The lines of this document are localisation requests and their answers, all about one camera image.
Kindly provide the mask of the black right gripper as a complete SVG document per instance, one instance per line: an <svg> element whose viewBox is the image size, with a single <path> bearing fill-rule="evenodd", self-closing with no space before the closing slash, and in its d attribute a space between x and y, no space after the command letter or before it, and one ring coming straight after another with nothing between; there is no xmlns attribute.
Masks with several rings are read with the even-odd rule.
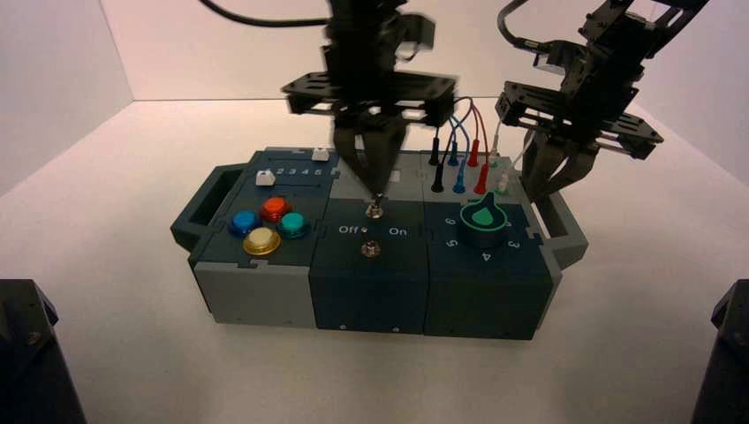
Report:
<svg viewBox="0 0 749 424"><path fill-rule="evenodd" d="M506 81L496 111L507 126L529 130L522 155L521 183L530 201L556 193L584 178L593 168L599 138L618 144L617 150L645 159L663 137L643 118L625 110L639 90L643 75L642 49L624 45L613 49L556 40L540 43L536 67L560 68L564 78L557 90ZM581 144L564 150L550 134L581 136Z"/></svg>

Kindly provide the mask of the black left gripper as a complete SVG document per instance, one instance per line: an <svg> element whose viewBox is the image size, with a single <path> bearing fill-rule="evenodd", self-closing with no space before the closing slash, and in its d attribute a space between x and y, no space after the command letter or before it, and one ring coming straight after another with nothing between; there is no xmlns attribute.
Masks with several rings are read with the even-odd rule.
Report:
<svg viewBox="0 0 749 424"><path fill-rule="evenodd" d="M416 32L343 32L322 47L323 72L308 72L282 87L294 114L342 115L354 109L379 107L397 114L421 110L420 118L371 116L363 134L334 124L333 145L372 198L384 195L407 134L408 123L440 126L452 113L457 80L448 75L400 72L398 48L430 49L434 36ZM364 147L357 148L357 142Z"/></svg>

